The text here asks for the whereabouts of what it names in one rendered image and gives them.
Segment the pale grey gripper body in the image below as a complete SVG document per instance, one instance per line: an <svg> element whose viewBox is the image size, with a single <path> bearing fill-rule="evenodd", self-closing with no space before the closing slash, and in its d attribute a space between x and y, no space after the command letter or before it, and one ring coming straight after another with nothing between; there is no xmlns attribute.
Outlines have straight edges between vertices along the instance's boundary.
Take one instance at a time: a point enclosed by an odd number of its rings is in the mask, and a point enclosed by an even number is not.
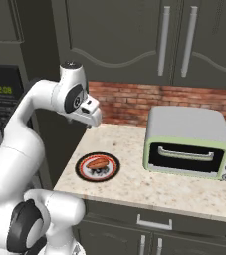
<svg viewBox="0 0 226 255"><path fill-rule="evenodd" d="M98 127L102 122L102 112L99 108L94 109L90 113L86 113L84 109L77 109L71 113L71 118L91 127Z"/></svg>

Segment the brown sweet potato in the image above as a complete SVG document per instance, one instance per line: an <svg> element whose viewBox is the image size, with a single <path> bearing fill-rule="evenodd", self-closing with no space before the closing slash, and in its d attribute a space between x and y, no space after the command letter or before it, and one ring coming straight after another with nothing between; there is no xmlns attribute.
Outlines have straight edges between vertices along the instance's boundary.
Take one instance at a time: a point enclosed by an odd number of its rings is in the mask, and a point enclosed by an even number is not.
<svg viewBox="0 0 226 255"><path fill-rule="evenodd" d="M87 168L89 169L100 169L100 168L105 168L109 164L109 161L105 158L97 158L93 161L91 161L88 165Z"/></svg>

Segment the green and grey toaster oven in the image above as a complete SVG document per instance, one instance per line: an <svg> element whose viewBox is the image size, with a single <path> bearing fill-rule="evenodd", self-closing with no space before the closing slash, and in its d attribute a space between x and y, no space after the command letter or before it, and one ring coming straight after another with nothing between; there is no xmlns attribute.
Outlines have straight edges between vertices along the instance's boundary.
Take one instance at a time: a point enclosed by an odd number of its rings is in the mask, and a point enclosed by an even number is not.
<svg viewBox="0 0 226 255"><path fill-rule="evenodd" d="M148 162L150 145L153 142L218 148L224 151L224 155L217 172L206 173L154 166ZM223 115L218 111L193 107L151 108L148 114L142 162L143 168L149 171L223 181L222 175L226 173L226 121Z"/></svg>

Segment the black glass oven door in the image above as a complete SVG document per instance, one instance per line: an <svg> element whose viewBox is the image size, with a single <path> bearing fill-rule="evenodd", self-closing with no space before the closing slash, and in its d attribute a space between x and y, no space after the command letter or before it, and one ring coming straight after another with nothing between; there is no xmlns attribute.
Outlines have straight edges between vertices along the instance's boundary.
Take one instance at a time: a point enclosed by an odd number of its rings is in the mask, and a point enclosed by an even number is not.
<svg viewBox="0 0 226 255"><path fill-rule="evenodd" d="M186 152L198 155L208 155L213 153L213 159L210 161L174 158L160 155L158 148L162 147L167 151ZM153 142L150 145L148 162L154 166L169 167L183 170L193 170L197 172L217 172L222 162L224 151L218 148L173 144L164 142Z"/></svg>

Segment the black rimmed round plate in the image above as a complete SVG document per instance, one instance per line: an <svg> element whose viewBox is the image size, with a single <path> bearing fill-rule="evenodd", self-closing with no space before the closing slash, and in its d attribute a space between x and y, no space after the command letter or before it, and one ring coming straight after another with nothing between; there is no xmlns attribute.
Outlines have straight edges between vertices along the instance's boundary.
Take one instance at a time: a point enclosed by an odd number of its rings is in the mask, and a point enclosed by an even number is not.
<svg viewBox="0 0 226 255"><path fill-rule="evenodd" d="M87 165L97 159L105 158L109 164L105 168L89 169ZM81 157L75 166L77 176L87 182L105 182L116 177L120 170L119 160L112 154L106 152L92 152Z"/></svg>

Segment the dark grey base cupboard door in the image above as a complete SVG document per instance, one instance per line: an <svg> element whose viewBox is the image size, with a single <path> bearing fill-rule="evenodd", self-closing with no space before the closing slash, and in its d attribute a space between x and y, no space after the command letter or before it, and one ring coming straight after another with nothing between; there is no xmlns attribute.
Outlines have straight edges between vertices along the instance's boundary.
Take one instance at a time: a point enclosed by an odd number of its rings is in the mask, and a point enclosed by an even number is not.
<svg viewBox="0 0 226 255"><path fill-rule="evenodd" d="M86 255L139 255L141 235L145 235L144 255L150 251L150 232L109 223L83 220L74 227Z"/></svg>
<svg viewBox="0 0 226 255"><path fill-rule="evenodd" d="M162 238L161 255L226 255L226 237L154 232L151 255L156 255L157 239Z"/></svg>

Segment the dark grey cupboard above microwave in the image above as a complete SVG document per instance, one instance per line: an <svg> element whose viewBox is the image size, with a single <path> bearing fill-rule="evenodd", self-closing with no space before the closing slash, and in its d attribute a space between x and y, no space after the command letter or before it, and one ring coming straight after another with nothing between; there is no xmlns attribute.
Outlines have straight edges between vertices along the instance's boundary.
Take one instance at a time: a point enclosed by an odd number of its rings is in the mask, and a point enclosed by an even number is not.
<svg viewBox="0 0 226 255"><path fill-rule="evenodd" d="M0 42L23 42L16 0L0 0Z"/></svg>

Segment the dark grey drawer front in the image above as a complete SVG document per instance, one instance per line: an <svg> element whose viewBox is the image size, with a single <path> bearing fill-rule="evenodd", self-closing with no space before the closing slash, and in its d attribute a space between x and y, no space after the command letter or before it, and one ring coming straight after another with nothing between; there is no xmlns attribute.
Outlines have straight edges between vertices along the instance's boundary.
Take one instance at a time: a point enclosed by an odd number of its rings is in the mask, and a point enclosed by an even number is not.
<svg viewBox="0 0 226 255"><path fill-rule="evenodd" d="M140 214L142 220L162 224L167 224L172 219L171 231L174 232L226 237L226 222L100 201L86 200L86 205L89 216L136 224L137 214Z"/></svg>

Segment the dark grey wall cupboard door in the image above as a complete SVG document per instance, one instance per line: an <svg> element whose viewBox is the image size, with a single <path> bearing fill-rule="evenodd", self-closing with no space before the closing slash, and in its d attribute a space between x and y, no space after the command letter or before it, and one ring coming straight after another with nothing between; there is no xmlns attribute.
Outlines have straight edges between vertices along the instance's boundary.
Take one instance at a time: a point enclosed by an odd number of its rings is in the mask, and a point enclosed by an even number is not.
<svg viewBox="0 0 226 255"><path fill-rule="evenodd" d="M197 6L197 21L187 75L181 67L189 24L190 6ZM182 0L174 86L226 90L226 0Z"/></svg>
<svg viewBox="0 0 226 255"><path fill-rule="evenodd" d="M61 62L84 66L90 81L168 85L181 0L52 0ZM158 59L163 7L170 20L163 76Z"/></svg>

